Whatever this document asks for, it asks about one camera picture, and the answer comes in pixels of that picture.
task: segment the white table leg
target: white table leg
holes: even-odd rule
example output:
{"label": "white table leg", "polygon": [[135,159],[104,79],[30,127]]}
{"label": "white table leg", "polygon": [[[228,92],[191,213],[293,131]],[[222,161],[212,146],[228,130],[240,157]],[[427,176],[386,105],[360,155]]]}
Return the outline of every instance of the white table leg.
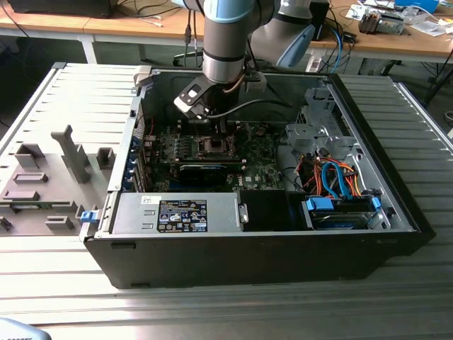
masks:
{"label": "white table leg", "polygon": [[96,54],[94,52],[93,36],[90,34],[79,35],[79,41],[82,43],[82,46],[84,47],[86,62],[89,64],[97,64],[98,61],[96,60]]}
{"label": "white table leg", "polygon": [[325,49],[312,49],[310,53],[309,63],[306,65],[306,72],[317,73],[321,68],[321,61],[324,55],[326,55],[327,50]]}

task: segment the electronic equipment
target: electronic equipment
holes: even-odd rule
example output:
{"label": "electronic equipment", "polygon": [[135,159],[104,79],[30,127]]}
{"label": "electronic equipment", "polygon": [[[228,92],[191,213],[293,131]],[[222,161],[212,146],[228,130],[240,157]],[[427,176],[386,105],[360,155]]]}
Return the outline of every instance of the electronic equipment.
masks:
{"label": "electronic equipment", "polygon": [[313,40],[318,41],[322,38],[324,21],[326,20],[330,3],[328,0],[311,0],[310,12],[312,14],[311,24],[314,26]]}
{"label": "electronic equipment", "polygon": [[[293,106],[246,106],[219,134],[171,105],[199,72],[150,72],[105,204],[81,217],[80,238],[115,287],[365,278],[434,237],[367,122],[374,111],[355,104],[376,94],[375,79],[266,74]],[[152,126],[138,137],[143,117]]]}
{"label": "electronic equipment", "polygon": [[418,6],[430,13],[434,13],[439,4],[439,0],[395,0],[397,7]]}
{"label": "electronic equipment", "polygon": [[16,13],[59,13],[108,18],[118,0],[8,0]]}
{"label": "electronic equipment", "polygon": [[395,13],[380,13],[365,10],[359,22],[359,31],[366,34],[388,33],[401,34],[404,29],[403,19]]}

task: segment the floor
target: floor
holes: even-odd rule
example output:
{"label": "floor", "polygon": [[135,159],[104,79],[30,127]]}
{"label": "floor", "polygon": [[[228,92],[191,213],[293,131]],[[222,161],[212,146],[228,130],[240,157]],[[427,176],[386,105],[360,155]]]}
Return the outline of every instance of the floor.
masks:
{"label": "floor", "polygon": [[[46,75],[53,62],[85,62],[81,44],[75,41],[25,39],[17,40],[20,52],[14,54],[4,50],[0,54],[0,72],[2,79],[14,79],[10,86],[3,86],[0,94],[0,136],[7,131],[5,125],[10,125],[33,94],[33,91]],[[155,64],[161,66],[168,63],[168,56],[180,53],[181,47],[146,47],[146,54]],[[139,49],[136,45],[97,43],[96,55],[102,64],[139,64]],[[351,59],[349,65],[357,60]],[[378,74],[383,67],[382,61],[371,60],[362,65],[361,74]],[[419,62],[402,62],[390,72],[394,81],[403,82],[409,91],[419,100],[423,99],[432,75]],[[451,97],[453,86],[446,85],[434,98],[428,111],[446,132],[450,127],[444,120],[444,113],[452,109]]]}

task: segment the cable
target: cable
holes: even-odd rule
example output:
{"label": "cable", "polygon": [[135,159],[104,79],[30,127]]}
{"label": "cable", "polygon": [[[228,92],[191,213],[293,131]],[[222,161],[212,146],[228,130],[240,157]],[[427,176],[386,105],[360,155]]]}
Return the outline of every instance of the cable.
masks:
{"label": "cable", "polygon": [[224,94],[230,94],[231,92],[235,91],[236,89],[238,89],[240,87],[240,85],[242,84],[243,80],[246,78],[246,75],[243,73],[239,79],[237,80],[237,82],[229,89],[223,89],[223,93]]}
{"label": "cable", "polygon": [[4,123],[4,122],[3,122],[3,121],[1,121],[1,120],[0,120],[0,124],[2,124],[2,125],[4,125],[4,126],[6,126],[7,128],[10,128],[10,127],[11,127],[10,125],[8,125],[8,124]]}
{"label": "cable", "polygon": [[185,44],[184,61],[183,61],[184,67],[187,67],[187,64],[186,64],[187,51],[189,48],[190,41],[192,40],[192,28],[190,27],[190,15],[191,14],[192,14],[192,11],[189,9],[187,26],[185,27],[185,32],[184,32],[184,44]]}
{"label": "cable", "polygon": [[342,43],[341,43],[341,38],[340,38],[340,35],[338,34],[338,32],[333,29],[332,27],[330,27],[330,30],[336,35],[337,37],[337,40],[338,40],[338,46],[339,46],[339,50],[338,50],[338,56],[337,56],[337,61],[335,63],[335,66],[333,67],[331,73],[334,73],[334,71],[337,69],[338,67],[338,63],[340,62],[340,58],[341,58],[341,50],[343,49],[343,46],[342,46]]}
{"label": "cable", "polygon": [[444,71],[444,68],[447,66],[448,61],[450,60],[452,55],[453,55],[453,48],[450,51],[450,53],[448,54],[448,58],[445,60],[445,62],[442,65],[439,73],[434,78],[434,81],[432,82],[432,84],[430,86],[430,89],[428,90],[428,93],[426,94],[425,102],[424,102],[424,106],[425,107],[428,107],[430,105],[431,100],[435,97],[437,92],[442,88],[442,86],[444,85],[446,80],[448,80],[449,76],[451,75],[451,72],[453,71],[453,67],[447,72],[446,75],[443,76],[442,80],[437,84],[437,79],[439,78],[439,75],[441,75],[441,73]]}
{"label": "cable", "polygon": [[282,118],[282,120],[283,120],[284,122],[288,123],[288,119],[286,119],[286,117],[285,117],[283,114],[281,114],[280,112],[275,111],[275,110],[269,110],[269,111],[264,112],[264,114],[260,117],[260,120],[262,121],[263,118],[264,118],[268,113],[274,113],[274,114],[278,115],[280,118]]}
{"label": "cable", "polygon": [[16,27],[24,34],[24,36],[26,36],[27,38],[29,38],[30,36],[17,24],[17,22],[14,21],[14,19],[9,15],[9,13],[6,11],[5,9],[5,5],[3,3],[3,0],[0,0],[1,2],[1,7],[3,9],[3,12],[5,12],[6,16],[11,20],[13,21],[14,25],[16,25]]}
{"label": "cable", "polygon": [[241,105],[238,105],[227,112],[220,113],[218,115],[208,115],[206,118],[207,119],[217,119],[217,118],[222,118],[227,115],[231,115],[232,113],[235,113],[236,111],[241,110],[242,108],[245,108],[246,106],[252,105],[254,103],[269,103],[269,104],[275,104],[275,105],[280,105],[284,106],[285,108],[289,107],[287,104],[283,103],[282,101],[275,101],[272,99],[254,99],[252,101],[248,101],[246,103],[242,103]]}
{"label": "cable", "polygon": [[[1,4],[1,8],[3,9],[3,12],[6,14],[6,16],[14,23],[14,25],[16,25],[16,27],[24,34],[24,36],[26,36],[27,38],[30,38],[30,36],[24,31],[24,29],[22,29],[19,24],[9,15],[9,13],[6,11],[6,8],[5,8],[5,5],[3,3],[3,0],[0,0],[0,4]],[[35,44],[33,42],[33,40],[31,40],[31,43],[34,44],[34,46],[36,46],[36,48],[41,52],[41,54],[47,59],[48,62],[52,62],[52,59],[49,57],[49,55],[37,44]]]}
{"label": "cable", "polygon": [[148,136],[151,136],[154,131],[154,117],[151,117],[151,131],[149,132]]}
{"label": "cable", "polygon": [[322,178],[322,182],[323,182],[323,187],[330,193],[332,194],[332,196],[334,198],[338,198],[338,195],[335,193],[335,191],[333,191],[332,189],[330,189],[330,187],[328,186],[327,184],[327,169],[329,168],[330,165],[333,165],[337,171],[337,175],[338,175],[338,184],[340,185],[340,190],[341,190],[341,193],[343,194],[343,196],[347,197],[347,198],[351,198],[351,195],[348,191],[348,188],[345,186],[345,182],[343,180],[343,172],[341,171],[341,168],[338,164],[334,163],[334,162],[331,162],[331,161],[328,161],[327,163],[324,164],[323,166],[323,170],[322,170],[322,173],[321,173],[321,178]]}
{"label": "cable", "polygon": [[198,6],[198,9],[200,10],[200,13],[203,16],[205,16],[205,11],[203,11],[203,6],[201,6],[200,1],[199,0],[195,0],[195,2],[197,3],[197,6]]}
{"label": "cable", "polygon": [[[248,48],[248,53],[250,54],[250,57],[252,58],[253,66],[255,67],[256,71],[259,72],[260,68],[258,66],[258,63],[256,62],[255,55],[253,54],[252,46],[250,44],[250,39],[248,39],[248,38],[247,38],[247,48]],[[289,107],[292,107],[291,103],[288,103],[285,99],[283,99],[281,97],[281,95],[279,95],[279,93],[273,88],[273,86],[271,84],[266,83],[266,87],[269,89],[269,91],[271,91],[274,94],[274,96],[277,97],[277,99],[279,99],[283,103],[287,104]]]}
{"label": "cable", "polygon": [[160,11],[160,12],[157,12],[157,13],[150,13],[150,14],[146,14],[146,15],[141,15],[140,13],[143,12],[145,9],[150,9],[150,8],[153,8],[153,7],[160,7],[160,6],[164,6],[165,4],[167,4],[170,0],[165,0],[164,2],[160,3],[160,4],[155,4],[155,5],[147,5],[147,6],[143,6],[143,7],[140,7],[140,8],[137,8],[137,3],[136,3],[136,0],[134,0],[134,7],[135,7],[135,11],[136,11],[136,14],[135,15],[130,15],[128,13],[125,13],[122,9],[121,9],[121,6],[124,5],[124,4],[127,4],[127,3],[130,3],[130,0],[124,0],[120,3],[117,4],[117,10],[124,16],[128,16],[130,18],[147,18],[149,16],[158,16],[158,15],[161,15],[161,14],[164,14],[164,13],[168,13],[170,11],[179,11],[181,10],[181,7],[171,7],[169,9],[166,9],[164,11]]}
{"label": "cable", "polygon": [[427,64],[425,64],[424,62],[420,62],[422,64],[422,66],[431,74],[433,75],[434,77],[437,77],[437,74],[436,73],[432,73],[432,71],[430,69],[427,68]]}
{"label": "cable", "polygon": [[195,49],[195,67],[198,67],[198,47],[197,47],[197,14],[193,12],[193,35],[194,35],[194,45]]}

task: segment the side panel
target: side panel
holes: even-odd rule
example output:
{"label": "side panel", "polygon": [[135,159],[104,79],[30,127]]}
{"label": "side panel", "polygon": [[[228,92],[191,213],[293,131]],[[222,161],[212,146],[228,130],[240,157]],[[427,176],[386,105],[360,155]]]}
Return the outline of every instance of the side panel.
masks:
{"label": "side panel", "polygon": [[409,255],[416,233],[170,239],[88,239],[117,288],[192,287],[366,278],[388,258]]}

